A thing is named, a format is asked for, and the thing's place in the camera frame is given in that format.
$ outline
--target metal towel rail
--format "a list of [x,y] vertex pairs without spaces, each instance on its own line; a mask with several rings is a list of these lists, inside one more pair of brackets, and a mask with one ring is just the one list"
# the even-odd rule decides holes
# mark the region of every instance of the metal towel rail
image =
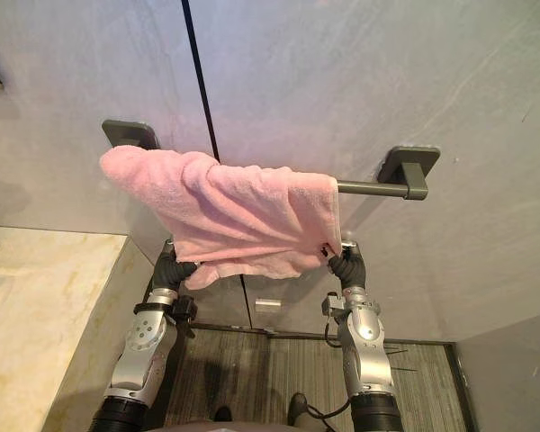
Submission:
[[[159,149],[156,134],[147,124],[106,120],[102,129],[113,147],[130,144],[146,150]],[[399,196],[405,200],[423,200],[428,195],[426,175],[440,150],[428,147],[395,147],[388,153],[378,174],[378,183],[338,180],[342,194]]]

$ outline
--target towel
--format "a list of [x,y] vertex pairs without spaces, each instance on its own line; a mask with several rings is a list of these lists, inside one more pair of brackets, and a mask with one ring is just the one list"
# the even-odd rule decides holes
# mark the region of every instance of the towel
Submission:
[[328,175],[133,146],[112,148],[100,165],[173,234],[178,261],[202,262],[190,290],[231,275],[297,277],[326,263],[324,244],[341,253],[338,184]]

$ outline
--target striped carpet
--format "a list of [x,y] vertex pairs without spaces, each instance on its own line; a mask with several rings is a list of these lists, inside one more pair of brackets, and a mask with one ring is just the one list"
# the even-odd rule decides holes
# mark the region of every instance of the striped carpet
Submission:
[[[342,353],[324,341],[271,338],[253,333],[198,329],[181,349],[165,426],[209,419],[228,405],[235,420],[286,423],[295,392],[322,412],[347,399]],[[464,432],[455,384],[442,346],[391,344],[390,355],[404,429]],[[352,431],[350,410],[329,420]]]

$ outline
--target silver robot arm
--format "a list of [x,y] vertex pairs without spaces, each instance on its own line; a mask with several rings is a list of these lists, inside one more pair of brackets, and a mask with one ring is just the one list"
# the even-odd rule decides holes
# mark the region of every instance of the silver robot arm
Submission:
[[172,241],[167,240],[154,267],[152,291],[134,308],[124,350],[89,432],[135,432],[144,426],[146,412],[164,379],[177,331],[192,336],[188,323],[197,308],[192,297],[179,297],[178,289],[195,269],[194,263],[176,262]]
[[342,283],[342,296],[330,292],[322,312],[338,323],[344,379],[355,432],[402,431],[390,362],[384,352],[380,306],[365,289],[365,264],[358,245],[343,242],[343,256],[329,266]]

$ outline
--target black cable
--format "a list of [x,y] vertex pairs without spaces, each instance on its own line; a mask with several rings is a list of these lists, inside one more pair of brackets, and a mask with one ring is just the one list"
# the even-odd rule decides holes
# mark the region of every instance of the black cable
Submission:
[[418,369],[409,369],[407,367],[391,367],[393,371],[406,371],[406,372],[417,372]]
[[341,348],[342,347],[342,344],[334,344],[332,343],[329,338],[328,338],[328,330],[330,329],[330,320],[328,320],[328,322],[326,323],[326,327],[324,328],[324,340],[326,341],[326,343],[328,344],[329,347],[333,347],[333,348]]
[[331,425],[329,425],[329,423],[324,418],[322,418],[320,421],[324,423],[327,432],[336,432],[336,430]]
[[312,407],[310,404],[308,404],[308,413],[315,419],[319,419],[319,420],[331,419],[332,417],[335,417],[338,414],[341,414],[342,412],[344,412],[349,406],[350,406],[350,399],[348,399],[344,403],[344,405],[342,405],[340,408],[336,409],[335,411],[329,412],[328,414],[322,414],[320,411],[316,409],[316,407]]
[[386,355],[391,356],[392,354],[398,354],[398,353],[408,353],[408,349],[400,349],[398,351],[392,351],[390,353],[386,353]]

